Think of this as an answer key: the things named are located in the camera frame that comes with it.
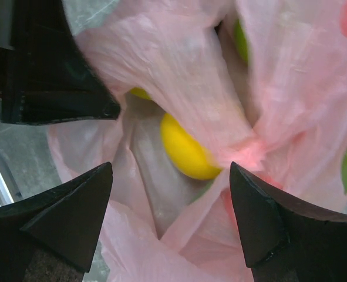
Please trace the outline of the pink plastic bag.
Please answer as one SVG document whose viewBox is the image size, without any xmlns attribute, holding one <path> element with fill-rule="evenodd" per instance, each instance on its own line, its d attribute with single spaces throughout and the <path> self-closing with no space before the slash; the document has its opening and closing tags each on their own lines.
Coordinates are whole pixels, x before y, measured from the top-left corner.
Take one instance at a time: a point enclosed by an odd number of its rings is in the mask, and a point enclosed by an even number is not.
<svg viewBox="0 0 347 282">
<path fill-rule="evenodd" d="M 108 281 L 251 281 L 230 165 L 315 205 L 347 204 L 347 1 L 73 1 L 75 42 L 121 105 L 48 129 L 60 178 L 104 162 Z M 144 89 L 151 100 L 130 93 Z M 168 157 L 168 113 L 217 177 Z"/>
</svg>

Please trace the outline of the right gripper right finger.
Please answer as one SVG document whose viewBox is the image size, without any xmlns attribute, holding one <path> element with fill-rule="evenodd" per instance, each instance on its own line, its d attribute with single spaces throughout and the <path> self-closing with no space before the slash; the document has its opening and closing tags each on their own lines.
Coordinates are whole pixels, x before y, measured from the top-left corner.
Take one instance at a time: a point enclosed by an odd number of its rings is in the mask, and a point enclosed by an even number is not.
<svg viewBox="0 0 347 282">
<path fill-rule="evenodd" d="M 297 198 L 236 163 L 230 190 L 254 281 L 347 281 L 347 214 Z"/>
</svg>

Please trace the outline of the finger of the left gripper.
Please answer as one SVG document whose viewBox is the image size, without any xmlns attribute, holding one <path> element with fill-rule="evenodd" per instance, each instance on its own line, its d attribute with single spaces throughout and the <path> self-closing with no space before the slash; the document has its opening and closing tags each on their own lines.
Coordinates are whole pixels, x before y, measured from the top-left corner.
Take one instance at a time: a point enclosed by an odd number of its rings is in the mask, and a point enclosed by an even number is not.
<svg viewBox="0 0 347 282">
<path fill-rule="evenodd" d="M 84 59 L 62 1 L 0 1 L 0 122 L 115 120 L 120 105 Z"/>
</svg>

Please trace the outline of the yellow lemon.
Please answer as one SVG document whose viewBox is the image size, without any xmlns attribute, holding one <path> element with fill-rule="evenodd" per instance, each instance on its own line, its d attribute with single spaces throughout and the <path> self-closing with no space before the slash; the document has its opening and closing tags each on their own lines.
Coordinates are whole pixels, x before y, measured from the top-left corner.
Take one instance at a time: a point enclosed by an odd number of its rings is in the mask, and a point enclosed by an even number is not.
<svg viewBox="0 0 347 282">
<path fill-rule="evenodd" d="M 142 88 L 135 87 L 135 88 L 130 90 L 130 93 L 132 95 L 139 97 L 139 98 L 151 100 L 151 97 L 149 96 L 149 94 Z"/>
<path fill-rule="evenodd" d="M 207 151 L 168 113 L 161 120 L 160 132 L 168 157 L 184 175 L 197 180 L 209 180 L 221 172 L 209 161 Z"/>
</svg>

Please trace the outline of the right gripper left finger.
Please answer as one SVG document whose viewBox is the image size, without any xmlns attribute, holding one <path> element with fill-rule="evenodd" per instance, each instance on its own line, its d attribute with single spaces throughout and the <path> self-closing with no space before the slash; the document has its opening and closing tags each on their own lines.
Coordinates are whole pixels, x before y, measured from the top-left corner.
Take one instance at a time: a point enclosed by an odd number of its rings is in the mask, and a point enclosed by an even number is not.
<svg viewBox="0 0 347 282">
<path fill-rule="evenodd" d="M 0 281 L 82 281 L 92 265 L 112 183 L 107 162 L 0 207 Z"/>
</svg>

